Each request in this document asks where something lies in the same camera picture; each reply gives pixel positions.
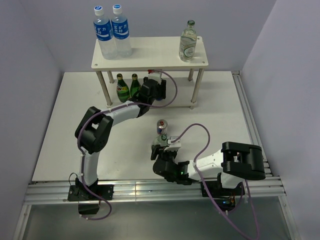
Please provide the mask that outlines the clear glass bottle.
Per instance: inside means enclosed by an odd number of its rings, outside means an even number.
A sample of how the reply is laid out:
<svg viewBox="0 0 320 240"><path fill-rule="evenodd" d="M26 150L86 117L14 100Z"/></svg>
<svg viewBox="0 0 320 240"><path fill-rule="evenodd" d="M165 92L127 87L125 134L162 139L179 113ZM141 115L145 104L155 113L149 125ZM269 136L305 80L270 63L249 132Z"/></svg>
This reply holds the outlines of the clear glass bottle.
<svg viewBox="0 0 320 240"><path fill-rule="evenodd" d="M161 134L158 135L152 142L152 146L158 146L160 148L165 148L167 147L168 143L167 143L168 137L166 134Z"/></svg>
<svg viewBox="0 0 320 240"><path fill-rule="evenodd" d="M183 30L179 43L179 58L187 62L194 56L197 44L197 33L195 30L195 21L188 20L187 27Z"/></svg>

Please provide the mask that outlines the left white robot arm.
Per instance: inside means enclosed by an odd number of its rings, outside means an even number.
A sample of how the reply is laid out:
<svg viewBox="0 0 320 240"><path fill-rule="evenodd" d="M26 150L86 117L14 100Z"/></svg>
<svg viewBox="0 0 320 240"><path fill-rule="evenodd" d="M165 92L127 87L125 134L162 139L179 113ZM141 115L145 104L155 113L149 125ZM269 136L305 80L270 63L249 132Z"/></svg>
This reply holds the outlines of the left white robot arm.
<svg viewBox="0 0 320 240"><path fill-rule="evenodd" d="M109 110L90 107L75 131L81 152L80 173L75 181L79 194L86 200L98 197L98 160L100 151L108 143L112 127L126 120L146 114L155 100L166 98L167 81L145 77L140 90L123 104Z"/></svg>

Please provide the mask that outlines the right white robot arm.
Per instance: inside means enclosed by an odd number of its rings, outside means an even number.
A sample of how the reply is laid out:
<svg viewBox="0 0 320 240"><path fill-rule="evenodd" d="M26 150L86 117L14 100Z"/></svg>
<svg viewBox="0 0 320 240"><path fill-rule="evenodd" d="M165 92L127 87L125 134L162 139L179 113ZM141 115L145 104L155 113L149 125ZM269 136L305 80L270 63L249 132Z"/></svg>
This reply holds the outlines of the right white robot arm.
<svg viewBox="0 0 320 240"><path fill-rule="evenodd" d="M258 145L224 142L214 154L197 159L176 162L181 142L168 140L166 144L153 144L151 157L153 172L167 182L191 185L205 178L217 178L216 189L229 194L243 180L260 181L266 178L263 152Z"/></svg>

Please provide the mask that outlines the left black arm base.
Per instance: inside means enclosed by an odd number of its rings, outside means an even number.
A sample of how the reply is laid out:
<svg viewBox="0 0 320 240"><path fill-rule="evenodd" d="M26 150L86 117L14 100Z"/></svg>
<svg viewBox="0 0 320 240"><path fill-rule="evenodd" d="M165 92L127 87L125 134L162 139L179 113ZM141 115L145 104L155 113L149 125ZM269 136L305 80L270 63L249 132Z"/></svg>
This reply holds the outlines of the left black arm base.
<svg viewBox="0 0 320 240"><path fill-rule="evenodd" d="M112 200L114 193L114 185L106 184L106 185L94 185L88 187L93 193L97 196L104 198L105 200ZM69 202L83 202L83 201L98 201L99 198L95 195L89 193L83 184L79 185L71 185L69 188L69 193L67 200Z"/></svg>

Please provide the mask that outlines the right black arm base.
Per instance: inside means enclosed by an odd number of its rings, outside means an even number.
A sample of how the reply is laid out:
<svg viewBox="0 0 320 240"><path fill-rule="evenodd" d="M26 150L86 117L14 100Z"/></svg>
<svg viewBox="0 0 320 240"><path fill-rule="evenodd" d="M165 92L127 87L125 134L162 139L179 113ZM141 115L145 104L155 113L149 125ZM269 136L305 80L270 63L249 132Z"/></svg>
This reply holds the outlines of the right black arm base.
<svg viewBox="0 0 320 240"><path fill-rule="evenodd" d="M211 196L215 199L226 199L228 197L237 197L245 194L243 183L240 182L236 188L222 188L222 185L215 181L206 181L207 188Z"/></svg>

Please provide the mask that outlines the green glass bottle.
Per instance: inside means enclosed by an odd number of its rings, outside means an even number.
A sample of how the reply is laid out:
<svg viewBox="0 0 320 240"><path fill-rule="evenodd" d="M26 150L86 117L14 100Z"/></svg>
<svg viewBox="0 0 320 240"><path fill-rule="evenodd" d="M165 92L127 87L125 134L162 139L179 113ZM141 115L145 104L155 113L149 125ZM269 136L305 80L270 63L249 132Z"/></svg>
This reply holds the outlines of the green glass bottle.
<svg viewBox="0 0 320 240"><path fill-rule="evenodd" d="M118 96L118 99L125 103L130 98L130 89L126 82L123 79L123 75L121 73L118 73L116 75L117 77L117 87L116 87L116 93Z"/></svg>
<svg viewBox="0 0 320 240"><path fill-rule="evenodd" d="M141 89L141 84L138 80L138 75L136 73L133 73L131 78L132 82L130 85L130 96L133 97Z"/></svg>

